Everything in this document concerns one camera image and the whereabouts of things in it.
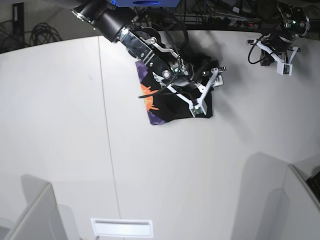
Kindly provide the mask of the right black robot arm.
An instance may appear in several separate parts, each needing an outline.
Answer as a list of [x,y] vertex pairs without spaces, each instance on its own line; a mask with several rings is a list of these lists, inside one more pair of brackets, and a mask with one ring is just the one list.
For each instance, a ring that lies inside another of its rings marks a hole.
[[105,0],[92,0],[72,12],[91,24],[112,43],[121,42],[127,51],[160,77],[165,85],[196,88],[202,82],[201,71],[182,56],[182,48],[172,41],[171,46],[162,42],[159,32],[152,27],[137,25],[142,17],[129,7],[110,8]]

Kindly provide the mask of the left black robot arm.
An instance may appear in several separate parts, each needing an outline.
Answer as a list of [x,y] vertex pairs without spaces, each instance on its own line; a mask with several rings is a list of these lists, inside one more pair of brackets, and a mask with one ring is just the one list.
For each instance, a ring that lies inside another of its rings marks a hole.
[[289,64],[300,48],[294,45],[299,37],[307,35],[310,20],[299,6],[289,5],[279,0],[258,0],[256,12],[260,19],[259,31],[262,37],[259,43],[268,47],[270,53],[261,50],[261,66],[276,62],[275,56]]

